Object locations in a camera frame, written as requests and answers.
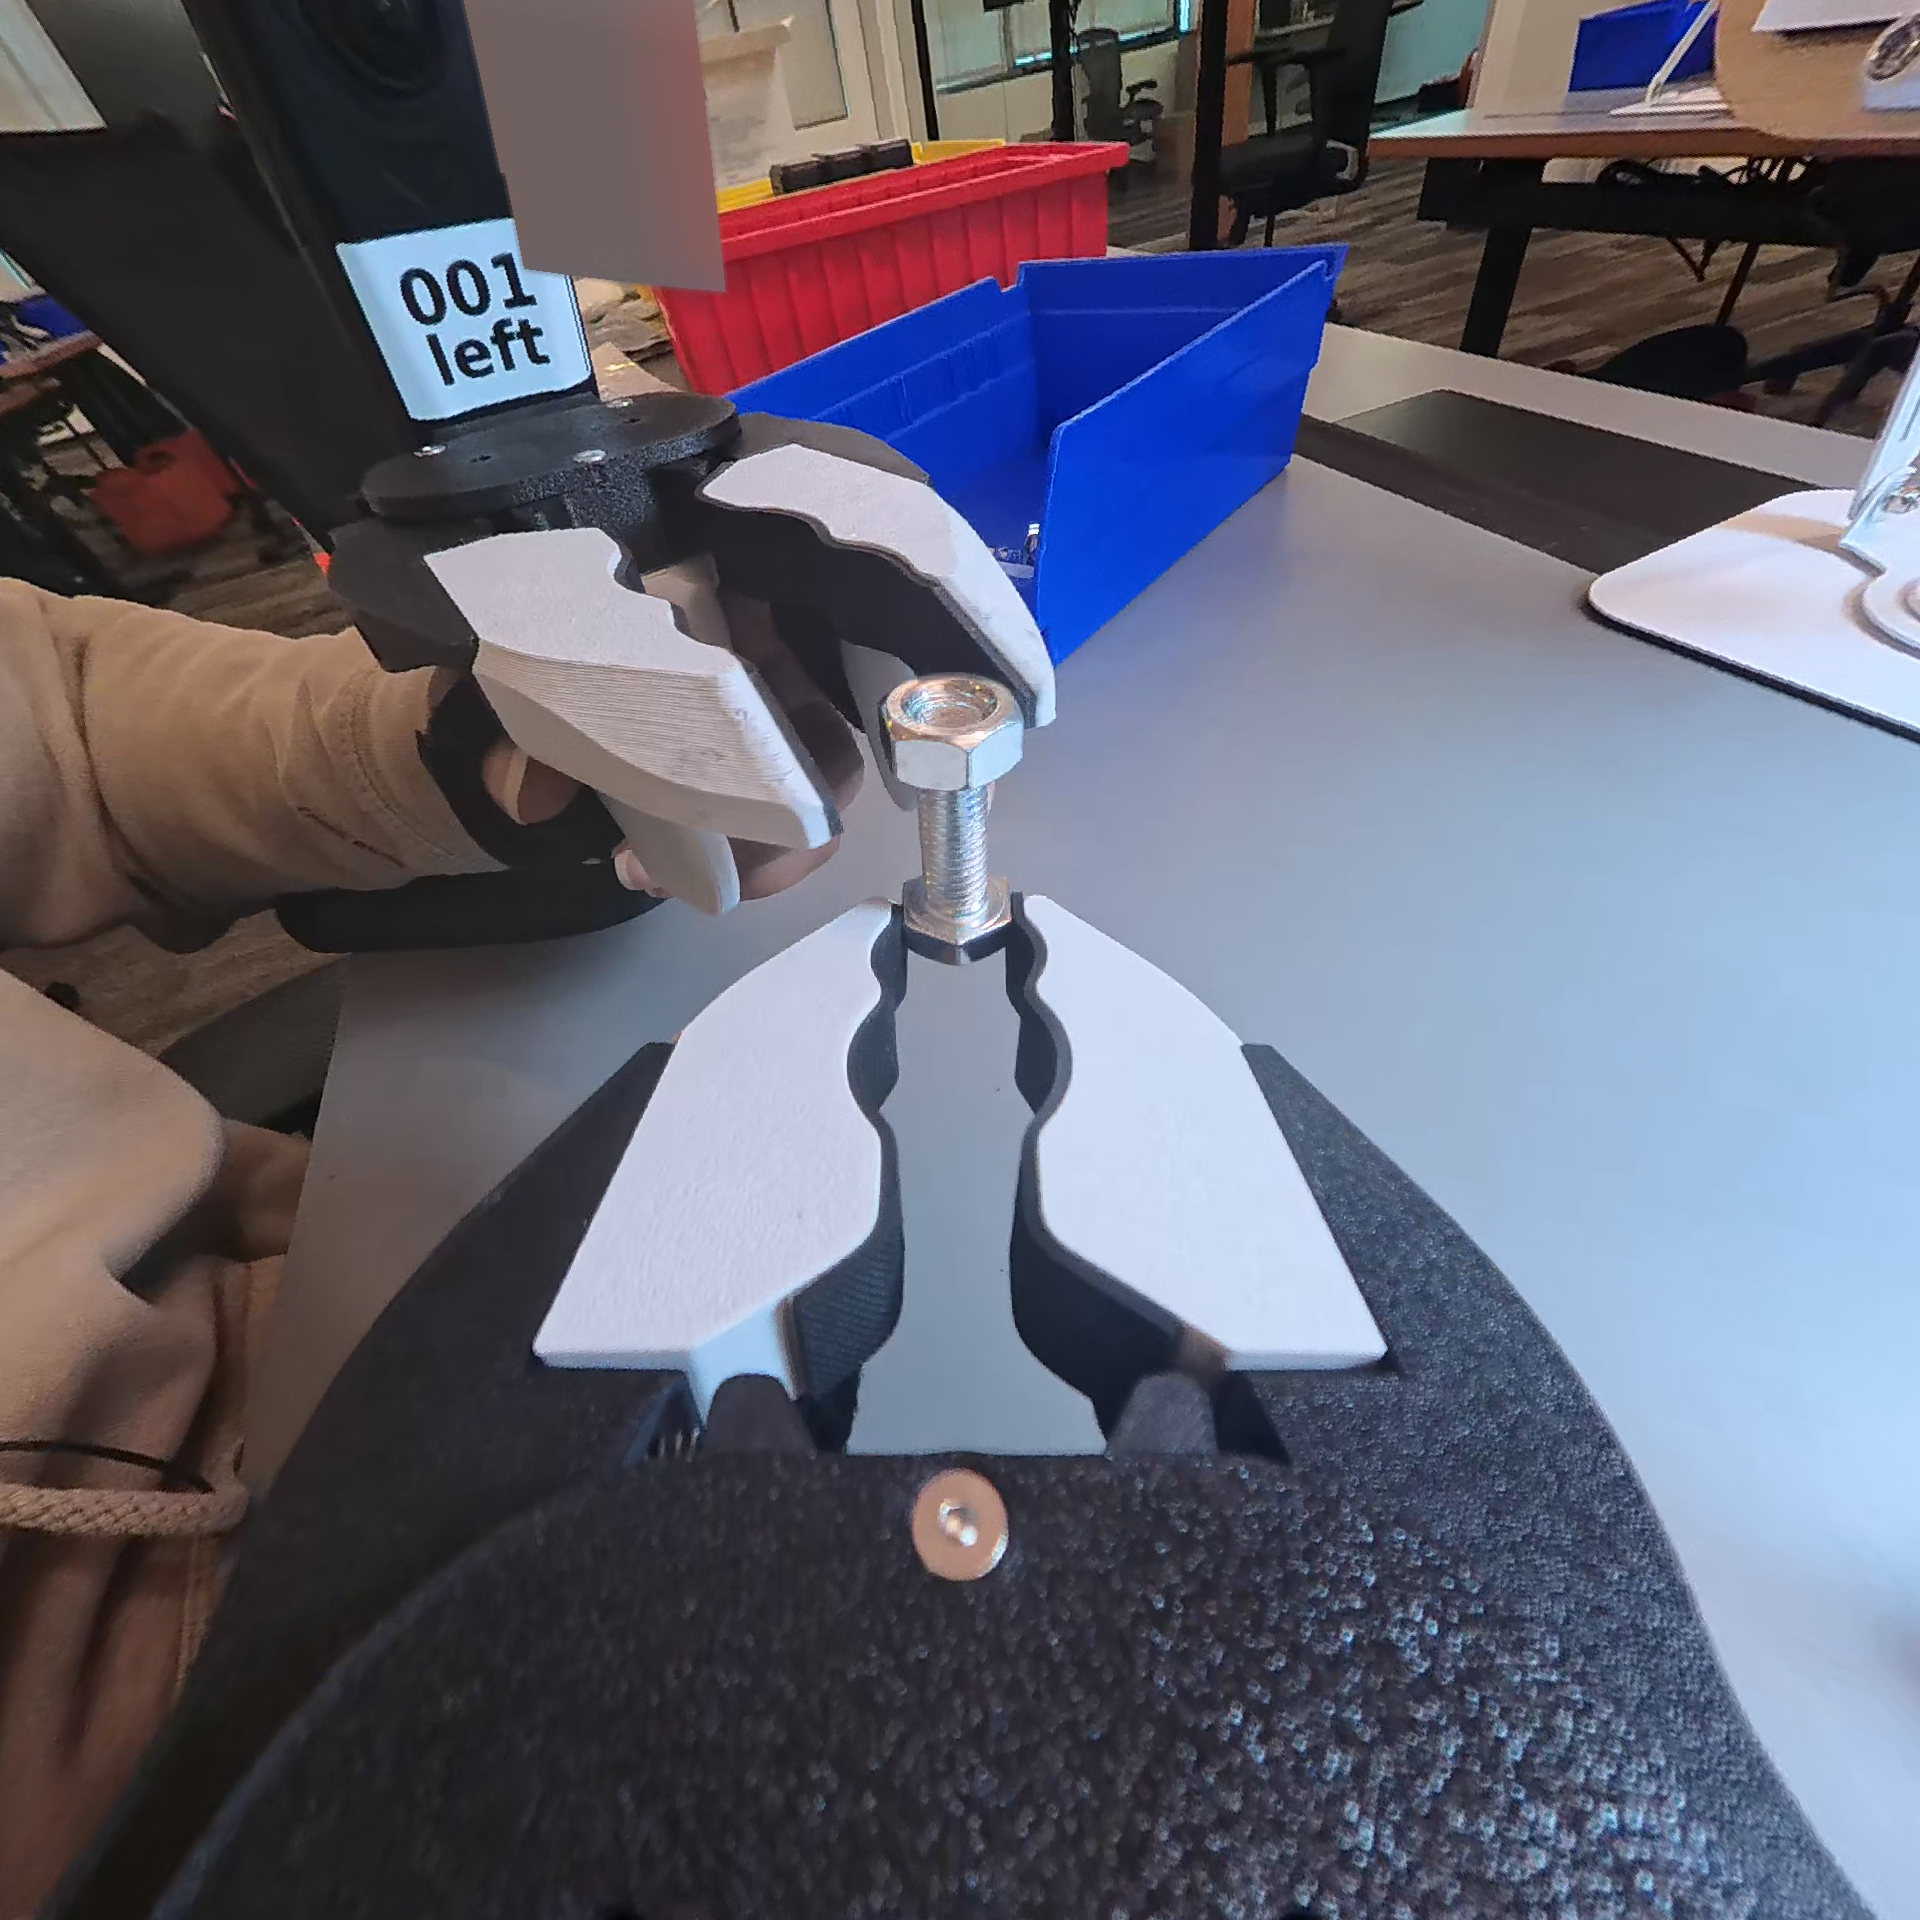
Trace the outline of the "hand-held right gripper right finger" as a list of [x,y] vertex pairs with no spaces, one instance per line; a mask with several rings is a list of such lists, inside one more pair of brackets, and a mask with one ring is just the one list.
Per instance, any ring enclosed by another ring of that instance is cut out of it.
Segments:
[[1044,893],[1014,897],[1021,1137],[1010,1291],[1093,1410],[1162,1370],[1352,1370],[1385,1336],[1239,1034]]

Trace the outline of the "yellow plastic bin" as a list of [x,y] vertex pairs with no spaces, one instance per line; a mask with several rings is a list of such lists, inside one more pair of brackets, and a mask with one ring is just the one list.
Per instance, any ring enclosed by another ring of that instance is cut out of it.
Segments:
[[1005,148],[1002,137],[936,137],[936,140],[867,140],[863,148],[775,161],[763,177],[725,187],[716,193],[723,212],[761,204],[775,197],[823,190],[846,178],[880,177],[939,161],[988,152]]

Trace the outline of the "blue plastic bin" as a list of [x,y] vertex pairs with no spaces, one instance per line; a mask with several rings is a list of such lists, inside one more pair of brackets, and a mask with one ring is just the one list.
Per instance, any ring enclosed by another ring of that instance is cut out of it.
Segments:
[[1346,245],[1026,261],[732,393],[917,462],[1069,660],[1289,461]]

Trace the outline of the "red bag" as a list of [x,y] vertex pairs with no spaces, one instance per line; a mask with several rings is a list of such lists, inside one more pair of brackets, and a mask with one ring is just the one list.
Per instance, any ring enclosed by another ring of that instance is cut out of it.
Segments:
[[142,445],[85,484],[95,511],[133,559],[173,559],[216,537],[245,493],[237,470],[197,430]]

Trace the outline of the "large silver hex nut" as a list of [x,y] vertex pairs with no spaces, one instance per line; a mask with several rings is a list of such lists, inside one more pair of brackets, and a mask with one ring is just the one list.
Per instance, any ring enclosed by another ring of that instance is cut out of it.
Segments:
[[922,879],[902,888],[902,940],[909,953],[944,965],[965,965],[1002,951],[1013,930],[1013,891],[1002,879],[988,879],[983,909],[965,913],[930,905]]

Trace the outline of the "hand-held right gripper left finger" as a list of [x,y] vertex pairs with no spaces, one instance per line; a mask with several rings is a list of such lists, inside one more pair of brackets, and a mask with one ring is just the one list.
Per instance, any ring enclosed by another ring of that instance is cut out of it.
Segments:
[[902,1312],[898,909],[863,902],[717,993],[679,1034],[564,1271],[536,1354],[856,1391]]

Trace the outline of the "large silver hex bolt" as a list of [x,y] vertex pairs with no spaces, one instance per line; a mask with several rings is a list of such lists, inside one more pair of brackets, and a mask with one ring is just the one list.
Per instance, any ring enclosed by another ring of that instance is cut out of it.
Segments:
[[988,801],[1021,761],[1013,688],[963,671],[909,678],[880,701],[891,772],[917,804],[922,884],[930,905],[978,911],[988,872]]

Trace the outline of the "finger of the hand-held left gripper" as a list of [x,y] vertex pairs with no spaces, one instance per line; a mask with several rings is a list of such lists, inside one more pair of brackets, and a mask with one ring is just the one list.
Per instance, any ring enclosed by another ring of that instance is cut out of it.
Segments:
[[826,641],[910,676],[965,671],[1053,719],[1053,661],[988,546],[923,479],[813,445],[768,445],[694,485],[694,542],[717,580],[803,614]]
[[837,840],[829,783],[755,667],[624,585],[606,532],[491,536],[425,566],[509,737],[600,795],[658,891],[717,918],[742,902],[736,843]]

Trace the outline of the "white tablet stand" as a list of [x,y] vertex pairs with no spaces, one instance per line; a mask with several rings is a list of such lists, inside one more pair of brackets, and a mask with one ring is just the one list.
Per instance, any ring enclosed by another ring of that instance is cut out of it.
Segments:
[[1690,660],[1916,737],[1916,364],[1850,495],[1769,499],[1600,573],[1586,606]]

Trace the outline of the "person's left forearm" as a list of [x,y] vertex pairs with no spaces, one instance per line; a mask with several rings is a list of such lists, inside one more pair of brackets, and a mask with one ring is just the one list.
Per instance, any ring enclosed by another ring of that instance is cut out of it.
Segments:
[[495,872],[422,761],[442,695],[356,629],[4,580],[4,946],[189,951],[292,891]]

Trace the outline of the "wooden desk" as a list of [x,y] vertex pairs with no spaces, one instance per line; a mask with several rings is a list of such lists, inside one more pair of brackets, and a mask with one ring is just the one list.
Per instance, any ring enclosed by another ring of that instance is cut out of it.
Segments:
[[[1500,355],[1533,233],[1651,236],[1722,245],[1784,245],[1806,251],[1912,251],[1912,129],[1754,129],[1714,114],[1555,111],[1492,117],[1453,111],[1373,129],[1367,161],[1427,167],[1417,215],[1481,233],[1481,253],[1455,349]],[[1555,161],[1784,161],[1787,177],[1707,187],[1682,172],[1674,187],[1561,183]]]

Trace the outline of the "beige hoodie drawstring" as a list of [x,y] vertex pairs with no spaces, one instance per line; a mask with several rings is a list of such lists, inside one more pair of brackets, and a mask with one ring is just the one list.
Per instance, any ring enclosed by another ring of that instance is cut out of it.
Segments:
[[4,1528],[66,1541],[202,1541],[225,1539],[249,1516],[237,1479],[208,1491],[121,1491],[4,1483]]

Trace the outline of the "red plastic bin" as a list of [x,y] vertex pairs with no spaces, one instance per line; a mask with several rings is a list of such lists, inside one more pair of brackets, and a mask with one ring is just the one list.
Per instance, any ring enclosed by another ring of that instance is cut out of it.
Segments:
[[652,289],[687,382],[729,395],[1035,257],[1105,257],[1121,140],[1026,140],[723,212],[725,289]]

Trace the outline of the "small blue bin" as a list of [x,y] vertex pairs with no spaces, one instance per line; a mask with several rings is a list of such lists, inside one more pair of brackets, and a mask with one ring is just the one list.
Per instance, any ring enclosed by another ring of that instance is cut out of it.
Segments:
[[1622,3],[1578,21],[1572,93],[1714,76],[1719,3]]

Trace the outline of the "person's left hand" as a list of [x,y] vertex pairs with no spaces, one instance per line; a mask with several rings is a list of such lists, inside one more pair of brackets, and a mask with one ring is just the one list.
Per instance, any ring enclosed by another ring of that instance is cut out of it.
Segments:
[[[829,781],[837,808],[846,808],[864,781],[864,757],[838,713],[813,706],[798,719],[818,772]],[[599,805],[599,801],[557,772],[556,768],[532,761],[509,737],[499,737],[482,755],[482,789],[495,808],[509,817],[517,830],[539,830],[563,818],[578,801]],[[818,872],[837,843],[813,849],[784,849],[770,843],[732,840],[732,864],[739,875],[739,902],[775,897],[791,891],[805,875]],[[612,872],[628,891],[650,897],[682,897],[668,888],[629,843],[612,849]]]

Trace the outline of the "person's beige hoodie torso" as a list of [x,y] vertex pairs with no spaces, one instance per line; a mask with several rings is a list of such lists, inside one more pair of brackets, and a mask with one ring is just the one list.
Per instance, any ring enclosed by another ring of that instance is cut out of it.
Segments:
[[[306,1143],[4,976],[4,1483],[237,1479]],[[4,1918],[31,1918],[173,1710],[233,1535],[4,1530]]]

